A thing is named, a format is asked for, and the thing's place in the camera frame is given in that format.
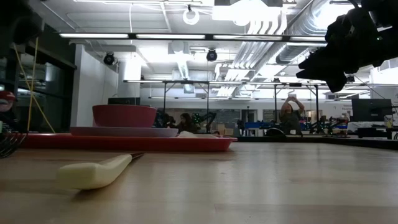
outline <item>red object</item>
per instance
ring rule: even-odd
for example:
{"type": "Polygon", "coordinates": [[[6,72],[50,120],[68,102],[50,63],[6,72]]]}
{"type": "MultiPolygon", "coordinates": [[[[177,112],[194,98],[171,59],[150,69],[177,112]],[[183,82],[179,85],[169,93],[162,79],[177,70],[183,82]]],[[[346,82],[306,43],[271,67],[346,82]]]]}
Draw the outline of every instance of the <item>red object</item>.
{"type": "Polygon", "coordinates": [[[94,121],[102,127],[150,128],[154,124],[156,109],[135,105],[93,106],[94,121]]]}
{"type": "Polygon", "coordinates": [[[236,138],[126,138],[29,134],[22,148],[127,152],[225,152],[236,138]]]}
{"type": "Polygon", "coordinates": [[[0,91],[0,99],[11,100],[11,101],[16,100],[14,94],[6,90],[0,91]]]}
{"type": "Polygon", "coordinates": [[[114,128],[114,127],[71,127],[73,136],[147,137],[171,138],[177,136],[177,128],[114,128]]]}

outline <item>foam handle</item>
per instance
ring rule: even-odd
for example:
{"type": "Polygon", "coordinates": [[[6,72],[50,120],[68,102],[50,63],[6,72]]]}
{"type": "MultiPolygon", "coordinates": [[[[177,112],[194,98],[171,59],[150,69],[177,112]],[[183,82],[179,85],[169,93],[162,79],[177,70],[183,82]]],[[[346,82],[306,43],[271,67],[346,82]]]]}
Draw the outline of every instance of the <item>foam handle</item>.
{"type": "Polygon", "coordinates": [[[131,155],[121,155],[100,163],[63,166],[58,170],[57,182],[64,189],[89,190],[105,187],[123,172],[131,160],[131,155]]]}

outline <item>wooden table surface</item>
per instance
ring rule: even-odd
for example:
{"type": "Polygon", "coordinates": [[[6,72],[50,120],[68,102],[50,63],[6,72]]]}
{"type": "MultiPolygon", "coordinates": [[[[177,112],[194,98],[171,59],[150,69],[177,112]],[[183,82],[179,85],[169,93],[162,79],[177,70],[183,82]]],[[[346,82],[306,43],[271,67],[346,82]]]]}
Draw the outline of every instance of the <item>wooden table surface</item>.
{"type": "Polygon", "coordinates": [[[234,143],[224,154],[146,154],[100,190],[56,187],[60,166],[118,154],[0,160],[0,223],[398,223],[398,153],[380,149],[234,143]]]}

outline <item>red tray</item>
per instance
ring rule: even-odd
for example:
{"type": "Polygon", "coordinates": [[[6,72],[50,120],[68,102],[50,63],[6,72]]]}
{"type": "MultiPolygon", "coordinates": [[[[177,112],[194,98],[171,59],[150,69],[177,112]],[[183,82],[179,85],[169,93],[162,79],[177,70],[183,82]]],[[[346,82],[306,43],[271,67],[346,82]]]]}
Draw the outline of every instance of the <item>red tray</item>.
{"type": "Polygon", "coordinates": [[[21,147],[140,152],[225,152],[236,138],[132,138],[29,134],[21,147]]]}

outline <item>white plate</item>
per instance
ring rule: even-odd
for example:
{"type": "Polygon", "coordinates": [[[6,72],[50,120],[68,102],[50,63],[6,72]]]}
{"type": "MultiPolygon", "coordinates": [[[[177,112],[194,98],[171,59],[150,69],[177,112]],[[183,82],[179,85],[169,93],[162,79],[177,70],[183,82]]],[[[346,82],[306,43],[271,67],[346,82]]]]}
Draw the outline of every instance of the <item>white plate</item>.
{"type": "Polygon", "coordinates": [[[109,128],[109,127],[71,127],[73,136],[112,136],[112,137],[175,137],[175,128],[109,128]]]}

